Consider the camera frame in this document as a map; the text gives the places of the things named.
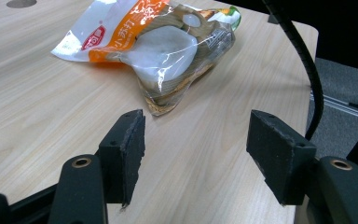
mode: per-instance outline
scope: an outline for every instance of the red logo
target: red logo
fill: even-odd
[[[105,33],[105,28],[103,26],[98,27],[94,32],[92,32],[89,37],[84,41],[81,50],[85,50],[94,46],[97,46],[103,41],[103,36]]]

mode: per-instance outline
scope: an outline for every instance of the floor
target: floor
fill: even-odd
[[[346,158],[358,141],[358,69],[324,59],[315,60],[324,89],[324,114],[311,142],[317,156]],[[310,100],[309,120],[314,103]]]

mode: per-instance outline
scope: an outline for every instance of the plastic bag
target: plastic bag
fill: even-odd
[[[191,83],[233,46],[240,21],[235,7],[96,0],[51,53],[69,61],[130,65],[158,116],[174,109]]]

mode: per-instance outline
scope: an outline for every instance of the wooden table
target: wooden table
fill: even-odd
[[[240,8],[234,47],[179,106],[155,118],[129,66],[50,54],[90,4],[39,0],[10,8],[0,1],[0,193],[9,203],[57,183],[65,161],[93,154],[120,115],[142,108],[140,178],[124,212],[108,204],[111,223],[292,223],[295,207],[277,203],[246,152],[252,109],[306,130],[310,84],[281,27]],[[314,55],[317,31],[296,27]]]

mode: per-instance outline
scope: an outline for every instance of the orange label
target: orange label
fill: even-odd
[[[118,24],[107,46],[89,51],[89,61],[106,62],[109,52],[130,49],[135,43],[135,37],[158,16],[168,2],[169,0],[139,0]]]

